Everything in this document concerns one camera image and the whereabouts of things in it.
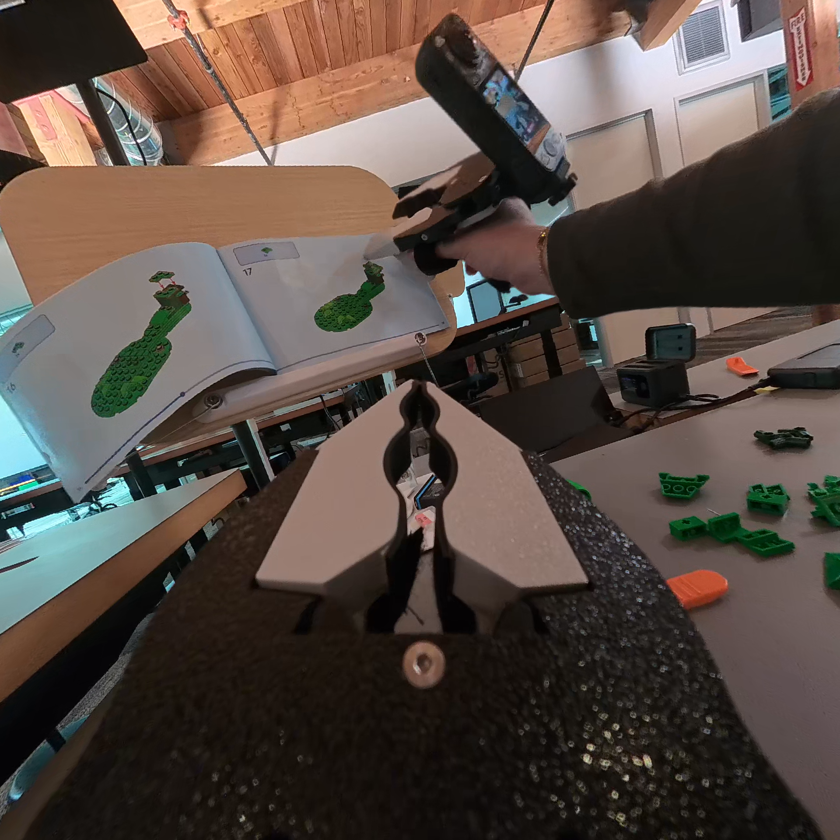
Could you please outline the red and white sign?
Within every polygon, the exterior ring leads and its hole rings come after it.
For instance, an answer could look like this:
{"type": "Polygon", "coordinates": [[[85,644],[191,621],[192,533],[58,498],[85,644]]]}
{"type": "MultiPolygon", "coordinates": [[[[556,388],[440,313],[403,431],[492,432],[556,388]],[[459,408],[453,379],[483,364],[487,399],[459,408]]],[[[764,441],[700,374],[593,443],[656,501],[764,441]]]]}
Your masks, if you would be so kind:
{"type": "Polygon", "coordinates": [[[790,76],[793,80],[793,91],[803,91],[812,84],[814,77],[809,17],[805,5],[786,17],[784,31],[787,38],[787,55],[792,62],[790,76]]]}

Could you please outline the white wall vent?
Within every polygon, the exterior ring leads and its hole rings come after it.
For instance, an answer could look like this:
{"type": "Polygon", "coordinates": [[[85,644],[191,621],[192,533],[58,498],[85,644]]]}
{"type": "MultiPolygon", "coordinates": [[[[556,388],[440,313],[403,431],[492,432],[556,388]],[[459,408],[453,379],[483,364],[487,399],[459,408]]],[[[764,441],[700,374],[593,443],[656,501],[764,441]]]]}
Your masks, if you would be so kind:
{"type": "Polygon", "coordinates": [[[701,3],[679,27],[673,40],[680,75],[728,60],[730,48],[723,2],[701,3]]]}

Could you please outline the grey charger case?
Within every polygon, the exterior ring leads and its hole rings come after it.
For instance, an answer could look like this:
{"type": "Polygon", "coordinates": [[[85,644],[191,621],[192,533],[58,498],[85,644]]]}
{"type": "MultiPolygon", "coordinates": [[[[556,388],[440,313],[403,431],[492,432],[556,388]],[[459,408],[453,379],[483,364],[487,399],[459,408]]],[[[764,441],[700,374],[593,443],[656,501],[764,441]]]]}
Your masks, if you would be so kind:
{"type": "Polygon", "coordinates": [[[697,356],[697,330],[690,322],[649,327],[645,331],[645,359],[690,362],[697,356]]]}

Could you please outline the black charger box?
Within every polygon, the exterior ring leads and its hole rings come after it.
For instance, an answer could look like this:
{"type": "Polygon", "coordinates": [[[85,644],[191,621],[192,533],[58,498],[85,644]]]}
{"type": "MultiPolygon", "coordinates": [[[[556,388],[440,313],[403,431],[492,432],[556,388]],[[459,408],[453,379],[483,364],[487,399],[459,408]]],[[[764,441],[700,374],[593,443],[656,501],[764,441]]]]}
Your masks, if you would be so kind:
{"type": "Polygon", "coordinates": [[[625,403],[660,408],[690,394],[686,363],[677,360],[636,360],[616,368],[619,393],[625,403]]]}

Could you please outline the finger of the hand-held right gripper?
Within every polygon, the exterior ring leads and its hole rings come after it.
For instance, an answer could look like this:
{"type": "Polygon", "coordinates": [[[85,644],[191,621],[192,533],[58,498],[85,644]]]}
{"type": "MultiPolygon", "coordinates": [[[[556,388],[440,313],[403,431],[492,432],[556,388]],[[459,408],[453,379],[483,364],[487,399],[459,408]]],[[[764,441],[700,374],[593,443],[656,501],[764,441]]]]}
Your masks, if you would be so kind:
{"type": "Polygon", "coordinates": [[[411,252],[415,261],[447,261],[438,256],[438,242],[452,235],[459,224],[453,208],[424,208],[379,234],[374,234],[364,250],[364,259],[376,260],[411,252]]]}
{"type": "Polygon", "coordinates": [[[398,194],[394,219],[409,218],[424,209],[443,209],[472,217],[498,199],[500,174],[485,155],[471,155],[445,171],[398,194]]]}

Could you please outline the grey table with wooden edge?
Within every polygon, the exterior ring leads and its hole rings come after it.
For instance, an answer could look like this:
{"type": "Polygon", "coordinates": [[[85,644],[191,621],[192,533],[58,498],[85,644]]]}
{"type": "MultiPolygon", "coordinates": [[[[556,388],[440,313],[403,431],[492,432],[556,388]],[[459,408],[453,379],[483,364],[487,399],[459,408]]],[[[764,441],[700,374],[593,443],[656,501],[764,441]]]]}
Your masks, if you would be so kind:
{"type": "Polygon", "coordinates": [[[246,489],[238,469],[135,501],[2,552],[5,700],[246,489]]]}

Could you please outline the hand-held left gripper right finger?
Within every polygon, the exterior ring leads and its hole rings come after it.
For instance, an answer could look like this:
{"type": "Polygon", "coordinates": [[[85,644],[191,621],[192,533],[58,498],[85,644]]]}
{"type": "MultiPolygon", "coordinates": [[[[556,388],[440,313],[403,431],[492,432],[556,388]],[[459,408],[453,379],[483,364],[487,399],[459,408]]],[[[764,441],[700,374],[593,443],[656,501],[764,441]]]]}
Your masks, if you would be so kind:
{"type": "Polygon", "coordinates": [[[518,446],[430,383],[423,425],[443,487],[433,580],[444,633],[491,634],[510,606],[589,587],[518,446]]]}

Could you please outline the black power bank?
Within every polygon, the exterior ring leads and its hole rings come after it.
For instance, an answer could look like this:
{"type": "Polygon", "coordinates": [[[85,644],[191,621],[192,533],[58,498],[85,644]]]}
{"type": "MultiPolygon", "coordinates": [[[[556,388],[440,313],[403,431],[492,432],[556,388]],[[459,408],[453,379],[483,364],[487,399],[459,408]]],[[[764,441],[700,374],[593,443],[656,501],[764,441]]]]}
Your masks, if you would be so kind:
{"type": "Polygon", "coordinates": [[[839,390],[839,342],[774,365],[767,379],[780,389],[839,390]]]}

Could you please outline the cluster of dark green bricks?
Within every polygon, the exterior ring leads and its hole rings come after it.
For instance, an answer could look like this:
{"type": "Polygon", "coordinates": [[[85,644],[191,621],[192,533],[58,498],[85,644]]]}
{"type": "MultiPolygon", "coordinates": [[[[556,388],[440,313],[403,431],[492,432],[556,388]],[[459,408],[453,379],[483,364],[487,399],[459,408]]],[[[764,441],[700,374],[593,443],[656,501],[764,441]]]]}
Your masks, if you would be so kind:
{"type": "Polygon", "coordinates": [[[756,430],[754,438],[772,450],[808,449],[814,437],[804,427],[780,428],[775,431],[756,430]]]}

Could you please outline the stack of cardboard boxes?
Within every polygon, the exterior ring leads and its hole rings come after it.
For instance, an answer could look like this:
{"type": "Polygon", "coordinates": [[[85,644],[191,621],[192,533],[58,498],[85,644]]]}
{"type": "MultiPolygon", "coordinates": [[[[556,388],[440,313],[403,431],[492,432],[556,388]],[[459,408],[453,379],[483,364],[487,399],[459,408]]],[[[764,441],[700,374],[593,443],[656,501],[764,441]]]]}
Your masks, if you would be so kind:
{"type": "Polygon", "coordinates": [[[507,368],[515,389],[580,371],[585,366],[572,327],[553,329],[550,342],[539,333],[513,343],[507,351],[507,368]]]}

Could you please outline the pile of loose green bricks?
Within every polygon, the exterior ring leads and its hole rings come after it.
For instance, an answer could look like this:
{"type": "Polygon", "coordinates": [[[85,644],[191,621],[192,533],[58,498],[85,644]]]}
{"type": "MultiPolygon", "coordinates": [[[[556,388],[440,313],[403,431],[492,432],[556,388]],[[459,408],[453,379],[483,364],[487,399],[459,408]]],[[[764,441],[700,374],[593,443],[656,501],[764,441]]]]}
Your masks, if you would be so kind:
{"type": "MultiPolygon", "coordinates": [[[[813,504],[811,515],[831,528],[838,529],[838,476],[825,476],[822,482],[810,482],[806,495],[813,504]]],[[[747,491],[747,509],[781,516],[786,513],[791,498],[781,485],[755,484],[747,491]]],[[[739,513],[714,513],[709,519],[687,516],[668,523],[669,534],[680,542],[700,538],[714,539],[721,544],[737,544],[754,556],[772,559],[792,554],[795,543],[770,528],[750,529],[743,525],[739,513]]]]}

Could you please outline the dark panel board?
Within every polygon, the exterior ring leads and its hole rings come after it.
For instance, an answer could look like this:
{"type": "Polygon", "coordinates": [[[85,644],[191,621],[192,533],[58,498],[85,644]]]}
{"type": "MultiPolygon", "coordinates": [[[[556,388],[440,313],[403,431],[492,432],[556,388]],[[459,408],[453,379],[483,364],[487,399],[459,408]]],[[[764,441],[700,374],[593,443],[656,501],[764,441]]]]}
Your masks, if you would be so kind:
{"type": "Polygon", "coordinates": [[[590,366],[480,402],[476,411],[520,449],[550,463],[635,435],[620,424],[623,416],[590,366]]]}

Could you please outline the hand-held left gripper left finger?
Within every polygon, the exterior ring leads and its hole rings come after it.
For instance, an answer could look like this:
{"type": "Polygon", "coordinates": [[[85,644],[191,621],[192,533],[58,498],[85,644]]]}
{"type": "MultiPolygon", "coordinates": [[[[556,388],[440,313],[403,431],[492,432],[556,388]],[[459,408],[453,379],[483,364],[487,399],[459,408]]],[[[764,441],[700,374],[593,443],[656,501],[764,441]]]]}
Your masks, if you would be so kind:
{"type": "Polygon", "coordinates": [[[419,381],[399,386],[322,444],[255,583],[314,595],[360,625],[390,632],[419,561],[397,483],[411,465],[419,381]]]}

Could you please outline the brick instruction booklet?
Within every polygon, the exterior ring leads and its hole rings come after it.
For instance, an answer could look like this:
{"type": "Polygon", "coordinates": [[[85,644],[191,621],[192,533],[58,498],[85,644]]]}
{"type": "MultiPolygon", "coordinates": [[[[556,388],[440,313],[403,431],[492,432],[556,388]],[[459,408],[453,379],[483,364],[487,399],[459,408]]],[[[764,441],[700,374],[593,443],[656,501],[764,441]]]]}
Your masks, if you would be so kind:
{"type": "Polygon", "coordinates": [[[253,417],[391,369],[449,322],[409,254],[371,236],[156,246],[2,337],[2,397],[73,501],[155,434],[253,417]]]}

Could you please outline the person's right forearm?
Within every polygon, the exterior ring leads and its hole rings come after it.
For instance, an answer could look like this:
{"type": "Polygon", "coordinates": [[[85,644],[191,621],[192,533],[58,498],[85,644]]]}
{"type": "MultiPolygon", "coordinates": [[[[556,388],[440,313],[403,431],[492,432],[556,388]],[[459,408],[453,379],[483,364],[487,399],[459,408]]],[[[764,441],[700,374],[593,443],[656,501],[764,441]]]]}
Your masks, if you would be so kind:
{"type": "Polygon", "coordinates": [[[839,93],[675,175],[562,217],[549,275],[573,318],[839,302],[839,93]]]}

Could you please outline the person's right hand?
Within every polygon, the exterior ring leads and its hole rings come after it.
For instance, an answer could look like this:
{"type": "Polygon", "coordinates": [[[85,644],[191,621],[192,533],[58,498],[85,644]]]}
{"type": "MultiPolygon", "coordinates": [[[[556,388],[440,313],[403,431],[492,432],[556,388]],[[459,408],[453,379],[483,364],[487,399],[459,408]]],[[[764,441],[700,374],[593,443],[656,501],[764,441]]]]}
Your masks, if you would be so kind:
{"type": "Polygon", "coordinates": [[[504,199],[483,220],[437,243],[437,255],[465,263],[487,280],[508,283],[530,296],[552,295],[546,247],[548,229],[538,225],[528,204],[504,199]]]}

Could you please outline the silver ventilation duct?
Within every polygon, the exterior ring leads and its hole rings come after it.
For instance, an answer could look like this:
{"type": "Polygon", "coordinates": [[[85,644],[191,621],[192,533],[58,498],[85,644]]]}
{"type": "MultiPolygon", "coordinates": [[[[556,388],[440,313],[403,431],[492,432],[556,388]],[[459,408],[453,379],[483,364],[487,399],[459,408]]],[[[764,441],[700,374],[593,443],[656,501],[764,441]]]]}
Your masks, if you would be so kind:
{"type": "Polygon", "coordinates": [[[97,77],[93,84],[129,163],[161,165],[164,162],[163,141],[152,118],[110,82],[97,77]]]}

